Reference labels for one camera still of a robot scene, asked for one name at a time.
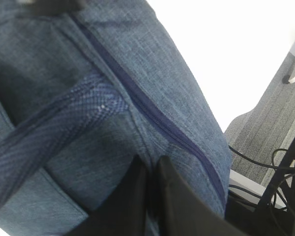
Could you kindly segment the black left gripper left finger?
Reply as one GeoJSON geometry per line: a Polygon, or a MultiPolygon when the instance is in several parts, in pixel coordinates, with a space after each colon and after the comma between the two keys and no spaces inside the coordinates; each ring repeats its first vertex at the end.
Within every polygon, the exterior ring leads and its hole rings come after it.
{"type": "Polygon", "coordinates": [[[143,236],[146,225],[148,170],[134,156],[121,182],[108,198],[67,236],[143,236]]]}

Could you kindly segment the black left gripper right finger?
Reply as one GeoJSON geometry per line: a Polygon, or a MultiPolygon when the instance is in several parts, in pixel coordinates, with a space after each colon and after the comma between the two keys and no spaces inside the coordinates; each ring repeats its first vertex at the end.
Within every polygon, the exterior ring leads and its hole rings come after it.
{"type": "Polygon", "coordinates": [[[211,211],[175,169],[168,156],[157,162],[157,211],[162,236],[254,236],[248,215],[236,207],[224,219],[211,211]]]}

